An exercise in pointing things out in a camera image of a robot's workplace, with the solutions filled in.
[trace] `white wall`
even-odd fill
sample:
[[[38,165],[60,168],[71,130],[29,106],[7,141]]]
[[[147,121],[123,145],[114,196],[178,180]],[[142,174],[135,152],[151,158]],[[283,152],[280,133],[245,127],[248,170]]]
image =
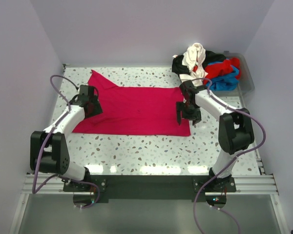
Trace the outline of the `white wall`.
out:
[[[268,133],[260,153],[293,229],[293,0],[274,1],[245,57],[255,84],[247,106]]]
[[[0,234],[9,232],[29,168],[29,141],[49,122],[48,78],[61,63],[29,0],[0,0]]]
[[[170,65],[193,42],[244,53],[273,0],[31,0],[74,65]]]

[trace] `blue cloth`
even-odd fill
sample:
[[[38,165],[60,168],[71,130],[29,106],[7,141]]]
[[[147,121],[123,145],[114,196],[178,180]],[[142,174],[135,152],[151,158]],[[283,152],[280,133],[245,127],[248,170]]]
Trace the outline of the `blue cloth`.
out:
[[[221,62],[211,62],[209,65],[215,64],[215,63],[221,63]],[[212,91],[231,91],[234,90],[239,83],[239,81],[235,78],[239,74],[239,69],[232,66],[233,72],[219,77],[214,77],[211,79],[212,84],[210,87],[210,90]]]

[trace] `speckled tabletop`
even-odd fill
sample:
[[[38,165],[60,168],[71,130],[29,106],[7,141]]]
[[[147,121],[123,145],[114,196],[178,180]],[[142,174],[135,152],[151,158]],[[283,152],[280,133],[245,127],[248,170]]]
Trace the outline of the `speckled tabletop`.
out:
[[[86,84],[91,69],[119,86],[177,87],[180,80],[169,67],[67,67],[64,75],[77,85]],[[71,99],[76,90],[63,81],[61,92]],[[240,107],[239,97],[222,97]],[[52,120],[61,115],[66,103],[57,99]],[[104,175],[206,175],[220,151],[218,122],[201,109],[202,121],[191,126],[191,136],[118,136],[71,134],[68,141],[70,159],[89,168],[91,174]],[[234,175],[259,175],[256,154],[241,156],[233,168]]]

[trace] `red garment in bin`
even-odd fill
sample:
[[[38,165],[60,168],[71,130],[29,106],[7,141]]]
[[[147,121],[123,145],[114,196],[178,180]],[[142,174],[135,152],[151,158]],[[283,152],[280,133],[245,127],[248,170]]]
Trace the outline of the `red garment in bin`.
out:
[[[190,136],[189,121],[177,123],[179,88],[119,87],[92,71],[89,85],[99,90],[102,114],[80,122],[74,133]]]

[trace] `plastic bin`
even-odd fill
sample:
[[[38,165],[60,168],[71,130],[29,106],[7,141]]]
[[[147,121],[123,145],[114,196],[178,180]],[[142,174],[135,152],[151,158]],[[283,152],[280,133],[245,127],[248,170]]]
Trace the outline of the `plastic bin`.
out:
[[[246,64],[245,58],[242,54],[239,53],[230,53],[229,51],[224,51],[224,54],[227,58],[236,57],[240,59],[240,71],[241,71],[241,78],[239,80],[239,84],[235,90],[232,91],[213,91],[217,96],[238,96],[240,94],[245,94],[254,90],[254,83]]]

